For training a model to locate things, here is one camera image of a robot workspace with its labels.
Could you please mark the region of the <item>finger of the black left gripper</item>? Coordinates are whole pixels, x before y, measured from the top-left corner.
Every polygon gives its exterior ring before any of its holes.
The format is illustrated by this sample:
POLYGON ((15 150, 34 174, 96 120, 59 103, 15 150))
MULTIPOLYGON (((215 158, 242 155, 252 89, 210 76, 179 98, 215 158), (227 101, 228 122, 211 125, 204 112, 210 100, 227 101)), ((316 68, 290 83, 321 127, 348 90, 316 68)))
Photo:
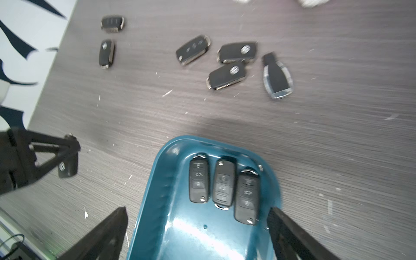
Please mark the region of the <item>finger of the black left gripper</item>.
POLYGON ((79 141, 75 136, 68 133, 63 138, 36 132, 21 132, 19 137, 22 143, 25 143, 33 152, 41 153, 59 153, 81 151, 79 141))
POLYGON ((34 184, 35 182, 39 181, 55 168, 58 170, 58 165, 60 162, 70 157, 69 151, 62 155, 58 155, 58 153, 50 153, 54 156, 47 161, 40 163, 37 159, 37 153, 39 152, 30 151, 27 167, 27 177, 29 184, 34 184))

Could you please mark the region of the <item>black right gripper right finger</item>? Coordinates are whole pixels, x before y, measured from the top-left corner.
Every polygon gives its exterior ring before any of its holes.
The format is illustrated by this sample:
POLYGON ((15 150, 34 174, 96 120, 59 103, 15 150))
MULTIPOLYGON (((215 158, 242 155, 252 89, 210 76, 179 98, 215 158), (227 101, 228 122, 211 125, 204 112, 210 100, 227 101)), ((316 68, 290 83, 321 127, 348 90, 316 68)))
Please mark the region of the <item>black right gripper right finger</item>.
POLYGON ((272 207, 266 221, 278 260, 339 260, 281 209, 272 207))

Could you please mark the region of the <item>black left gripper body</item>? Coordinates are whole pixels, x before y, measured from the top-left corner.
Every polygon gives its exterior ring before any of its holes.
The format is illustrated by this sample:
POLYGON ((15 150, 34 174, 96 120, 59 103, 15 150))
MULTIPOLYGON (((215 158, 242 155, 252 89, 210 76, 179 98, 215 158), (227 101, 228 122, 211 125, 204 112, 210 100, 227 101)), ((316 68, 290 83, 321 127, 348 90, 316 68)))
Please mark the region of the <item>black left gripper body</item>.
POLYGON ((1 132, 1 195, 36 182, 36 157, 30 143, 27 130, 13 128, 1 132))

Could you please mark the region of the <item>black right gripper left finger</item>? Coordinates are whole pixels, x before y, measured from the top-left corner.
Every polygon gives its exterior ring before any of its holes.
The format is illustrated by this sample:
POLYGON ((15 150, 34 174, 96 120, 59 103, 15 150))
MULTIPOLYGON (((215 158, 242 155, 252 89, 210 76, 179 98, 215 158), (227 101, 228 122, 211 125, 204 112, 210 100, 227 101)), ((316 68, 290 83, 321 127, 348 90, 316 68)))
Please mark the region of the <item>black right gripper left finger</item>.
POLYGON ((119 259, 128 225, 125 207, 119 207, 62 254, 60 260, 119 259))

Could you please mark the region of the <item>black vw key fob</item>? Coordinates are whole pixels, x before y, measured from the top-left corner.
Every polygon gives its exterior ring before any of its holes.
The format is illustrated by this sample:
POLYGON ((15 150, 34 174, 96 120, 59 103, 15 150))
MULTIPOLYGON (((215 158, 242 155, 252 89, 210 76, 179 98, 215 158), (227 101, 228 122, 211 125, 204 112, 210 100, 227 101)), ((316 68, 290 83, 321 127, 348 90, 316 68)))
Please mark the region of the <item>black vw key fob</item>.
POLYGON ((99 65, 102 69, 108 69, 113 64, 115 43, 106 39, 100 44, 99 65))
POLYGON ((238 61, 212 71, 206 80, 208 89, 216 91, 243 81, 247 76, 245 67, 244 62, 238 61))
MULTIPOLYGON (((66 134, 65 139, 77 140, 72 134, 66 134)), ((65 154, 68 147, 60 147, 58 155, 65 154)), ((78 152, 71 157, 68 157, 58 165, 58 176, 61 179, 71 178, 78 174, 79 154, 78 152)))

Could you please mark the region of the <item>black chrome smart key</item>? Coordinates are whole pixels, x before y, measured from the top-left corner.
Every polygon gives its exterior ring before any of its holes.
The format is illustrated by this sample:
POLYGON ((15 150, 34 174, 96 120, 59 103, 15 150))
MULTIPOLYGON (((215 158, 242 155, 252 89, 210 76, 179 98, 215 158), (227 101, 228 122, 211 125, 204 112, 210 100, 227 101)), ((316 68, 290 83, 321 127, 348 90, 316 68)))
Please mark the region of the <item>black chrome smart key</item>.
POLYGON ((262 57, 263 83, 272 99, 281 99, 293 92, 294 84, 288 68, 274 52, 262 57))

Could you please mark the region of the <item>black key fob buttons up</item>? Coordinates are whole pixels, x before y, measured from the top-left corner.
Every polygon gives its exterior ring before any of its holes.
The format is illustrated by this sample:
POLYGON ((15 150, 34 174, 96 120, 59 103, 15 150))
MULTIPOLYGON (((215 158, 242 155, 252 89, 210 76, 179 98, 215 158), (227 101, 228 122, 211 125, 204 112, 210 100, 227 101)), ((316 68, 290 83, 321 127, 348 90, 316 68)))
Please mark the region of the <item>black key fob buttons up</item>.
POLYGON ((116 33, 123 30, 125 18, 121 15, 104 16, 101 20, 100 27, 109 33, 116 33))

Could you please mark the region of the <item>black key fob tilted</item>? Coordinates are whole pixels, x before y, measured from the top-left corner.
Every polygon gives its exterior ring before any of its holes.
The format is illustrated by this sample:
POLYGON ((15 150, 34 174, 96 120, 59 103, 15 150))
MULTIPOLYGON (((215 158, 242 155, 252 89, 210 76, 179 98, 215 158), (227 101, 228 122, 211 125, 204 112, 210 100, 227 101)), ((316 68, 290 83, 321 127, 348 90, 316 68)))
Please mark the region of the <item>black key fob tilted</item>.
POLYGON ((177 60, 182 66, 185 66, 204 55, 210 45, 211 40, 207 35, 199 35, 176 50, 177 60))

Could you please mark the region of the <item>black key fob edge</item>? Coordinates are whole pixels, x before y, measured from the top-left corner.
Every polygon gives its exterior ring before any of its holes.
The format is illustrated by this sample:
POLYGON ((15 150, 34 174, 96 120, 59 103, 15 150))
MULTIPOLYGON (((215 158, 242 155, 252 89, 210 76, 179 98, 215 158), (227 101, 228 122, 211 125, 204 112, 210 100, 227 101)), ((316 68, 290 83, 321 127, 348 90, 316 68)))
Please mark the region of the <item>black key fob edge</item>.
POLYGON ((224 44, 217 52, 217 61, 220 63, 254 62, 257 54, 256 42, 235 42, 224 44))

